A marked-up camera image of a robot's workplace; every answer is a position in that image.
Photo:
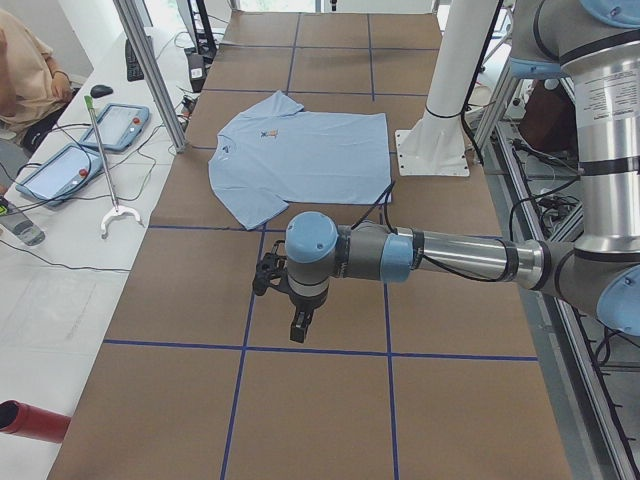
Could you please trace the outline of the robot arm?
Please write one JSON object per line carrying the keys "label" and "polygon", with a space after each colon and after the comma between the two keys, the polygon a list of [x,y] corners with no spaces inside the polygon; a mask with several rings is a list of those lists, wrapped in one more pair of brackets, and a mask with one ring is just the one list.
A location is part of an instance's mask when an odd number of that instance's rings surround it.
{"label": "robot arm", "polygon": [[521,1],[511,65],[521,78],[574,84],[583,233],[574,242],[516,244],[377,224],[339,226],[318,212],[286,232],[282,286],[303,342],[331,278],[405,281],[417,269],[516,282],[629,335],[639,332],[639,5]]}

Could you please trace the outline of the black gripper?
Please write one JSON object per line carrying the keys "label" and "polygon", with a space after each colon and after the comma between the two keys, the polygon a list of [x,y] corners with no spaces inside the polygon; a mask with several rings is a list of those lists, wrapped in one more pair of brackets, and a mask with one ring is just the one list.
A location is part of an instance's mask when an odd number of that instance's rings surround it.
{"label": "black gripper", "polygon": [[290,325],[290,340],[304,343],[315,310],[325,303],[325,293],[314,296],[292,293],[289,298],[295,307],[294,317]]}

